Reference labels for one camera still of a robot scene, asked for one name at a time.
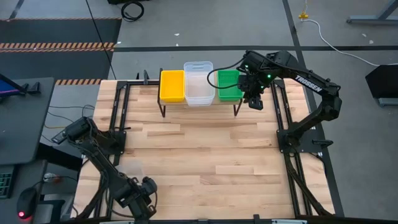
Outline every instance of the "yellow bin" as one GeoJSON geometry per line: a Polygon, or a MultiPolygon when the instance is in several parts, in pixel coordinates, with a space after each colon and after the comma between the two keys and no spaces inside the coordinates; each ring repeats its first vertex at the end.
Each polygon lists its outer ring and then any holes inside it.
{"type": "Polygon", "coordinates": [[[184,70],[164,70],[160,74],[160,99],[167,103],[182,102],[185,95],[184,70]]]}

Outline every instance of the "keyboard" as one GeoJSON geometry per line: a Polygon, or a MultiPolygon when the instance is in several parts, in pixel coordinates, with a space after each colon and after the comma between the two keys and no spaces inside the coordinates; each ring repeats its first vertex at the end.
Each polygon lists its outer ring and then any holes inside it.
{"type": "Polygon", "coordinates": [[[11,196],[15,173],[14,166],[0,167],[0,199],[6,199],[11,196]]]}

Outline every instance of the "white cable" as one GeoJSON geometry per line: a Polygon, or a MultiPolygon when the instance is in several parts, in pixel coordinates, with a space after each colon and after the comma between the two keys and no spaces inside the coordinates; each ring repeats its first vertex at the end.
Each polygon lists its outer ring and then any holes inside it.
{"type": "MultiPolygon", "coordinates": [[[[356,56],[356,55],[349,54],[349,53],[346,53],[346,52],[342,52],[342,51],[340,51],[340,50],[337,50],[334,46],[332,46],[331,44],[329,44],[329,42],[327,42],[327,41],[322,37],[321,25],[319,25],[319,23],[318,23],[317,21],[314,21],[314,20],[312,20],[312,19],[304,19],[304,20],[302,19],[301,21],[302,21],[302,22],[312,22],[312,23],[315,23],[315,24],[318,26],[319,36],[320,36],[321,39],[322,39],[327,45],[329,45],[333,50],[335,50],[335,51],[337,51],[337,52],[339,52],[339,53],[341,53],[341,54],[343,54],[343,55],[348,55],[348,56],[351,56],[351,57],[360,59],[360,60],[362,60],[362,61],[364,61],[364,62],[366,62],[366,63],[368,63],[368,64],[370,64],[370,65],[373,65],[373,66],[376,66],[376,67],[380,66],[380,65],[376,65],[376,64],[373,64],[373,63],[371,63],[371,62],[368,62],[367,60],[365,60],[365,59],[363,59],[363,58],[360,58],[360,57],[358,57],[358,56],[356,56]]],[[[398,63],[392,63],[392,64],[387,64],[387,65],[398,65],[398,63]]]]}
{"type": "Polygon", "coordinates": [[[307,4],[307,0],[305,0],[305,9],[304,9],[304,13],[307,13],[307,9],[308,9],[308,4],[307,4]]]}

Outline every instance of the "black floor mat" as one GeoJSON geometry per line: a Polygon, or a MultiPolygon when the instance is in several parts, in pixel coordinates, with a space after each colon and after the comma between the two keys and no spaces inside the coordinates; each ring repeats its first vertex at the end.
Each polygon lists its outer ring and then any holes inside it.
{"type": "MultiPolygon", "coordinates": [[[[103,42],[118,40],[121,19],[96,19],[103,42]]],[[[0,21],[0,43],[100,42],[91,19],[0,21]]]]}
{"type": "Polygon", "coordinates": [[[104,51],[0,53],[0,73],[10,79],[107,79],[108,72],[104,51]]]}
{"type": "MultiPolygon", "coordinates": [[[[120,19],[97,19],[104,43],[115,43],[120,19]]],[[[0,21],[1,43],[100,42],[91,19],[15,19],[0,21]]],[[[0,73],[10,79],[54,77],[107,79],[109,60],[103,50],[77,52],[0,52],[0,73]]]]}

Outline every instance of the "yellow cable connector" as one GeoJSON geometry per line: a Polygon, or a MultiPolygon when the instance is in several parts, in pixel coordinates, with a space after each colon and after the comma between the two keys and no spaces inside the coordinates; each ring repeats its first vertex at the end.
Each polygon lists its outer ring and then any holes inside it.
{"type": "Polygon", "coordinates": [[[298,18],[299,19],[308,19],[308,14],[303,11],[300,15],[298,15],[298,18]]]}

